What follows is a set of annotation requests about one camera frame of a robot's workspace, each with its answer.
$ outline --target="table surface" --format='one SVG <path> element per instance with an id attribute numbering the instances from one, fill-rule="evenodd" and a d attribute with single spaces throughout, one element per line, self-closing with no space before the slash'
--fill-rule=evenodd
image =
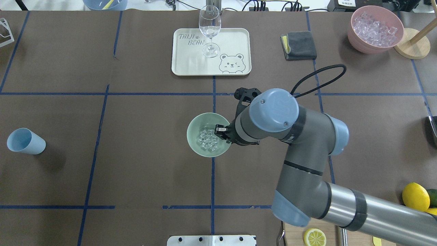
<path id="1" fill-rule="evenodd" d="M 250 33 L 252 71 L 178 77 L 173 33 L 197 28 L 197 11 L 0 14 L 16 38 L 0 49 L 1 245 L 165 245 L 171 235 L 209 234 L 274 245 L 280 222 L 269 208 L 287 145 L 267 138 L 204 158 L 188 146 L 186 128 L 204 112 L 232 120 L 237 88 L 290 90 L 337 63 L 347 66 L 342 78 L 298 98 L 350 129 L 324 180 L 395 203 L 410 182 L 436 188 L 437 151 L 423 131 L 437 114 L 435 30 L 430 54 L 412 61 L 394 49 L 356 51 L 346 35 L 351 13 L 224 11 L 224 28 Z M 435 15 L 400 17 L 421 29 Z M 317 59 L 286 61 L 279 36 L 307 30 Z M 9 151 L 6 139 L 19 127 L 44 138 L 46 150 Z"/>

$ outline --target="pink bowl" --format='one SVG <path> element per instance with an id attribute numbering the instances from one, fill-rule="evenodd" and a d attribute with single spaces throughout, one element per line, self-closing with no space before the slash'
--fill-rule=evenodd
<path id="1" fill-rule="evenodd" d="M 392 46 L 390 47 L 373 46 L 371 44 L 366 43 L 364 40 L 358 37 L 354 29 L 352 28 L 352 22 L 356 17 L 359 17 L 363 12 L 367 12 L 368 14 L 373 15 L 373 17 L 377 21 L 385 22 L 385 25 L 388 27 L 396 27 L 398 29 L 398 31 L 395 34 L 397 40 Z M 399 18 L 390 10 L 373 5 L 368 5 L 357 9 L 352 15 L 352 18 L 350 19 L 349 29 L 347 30 L 347 38 L 349 39 L 350 44 L 352 44 L 352 46 L 356 48 L 358 51 L 361 51 L 362 53 L 365 54 L 377 54 L 389 50 L 395 45 L 397 45 L 401 41 L 403 36 L 404 36 L 404 25 L 402 25 L 401 20 L 399 20 Z"/>

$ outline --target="wine glass base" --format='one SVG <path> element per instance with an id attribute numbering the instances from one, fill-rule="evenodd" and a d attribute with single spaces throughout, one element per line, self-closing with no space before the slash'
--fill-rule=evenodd
<path id="1" fill-rule="evenodd" d="M 218 56 L 218 54 L 220 53 L 220 48 L 216 43 L 212 43 L 212 49 L 211 49 L 211 45 L 207 43 L 203 46 L 202 52 L 206 57 L 213 58 Z"/>

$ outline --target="cutting board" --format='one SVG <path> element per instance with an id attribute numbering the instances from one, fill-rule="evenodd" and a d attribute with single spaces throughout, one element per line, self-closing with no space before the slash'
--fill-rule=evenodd
<path id="1" fill-rule="evenodd" d="M 305 246 L 303 234 L 309 228 L 322 230 L 326 235 L 326 246 L 339 245 L 337 239 L 337 226 L 325 221 L 311 219 L 307 227 L 292 226 L 284 223 L 285 242 L 287 245 Z M 373 246 L 373 237 L 361 232 L 347 231 L 347 242 L 351 246 Z M 382 239 L 382 246 L 396 246 L 395 243 Z"/>

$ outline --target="pink bowl of ice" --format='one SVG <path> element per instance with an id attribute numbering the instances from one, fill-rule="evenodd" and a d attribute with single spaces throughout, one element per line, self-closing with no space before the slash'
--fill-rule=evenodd
<path id="1" fill-rule="evenodd" d="M 347 38 L 365 54 L 377 54 L 397 45 L 404 35 L 401 20 L 390 10 L 368 5 L 357 9 L 350 19 Z"/>

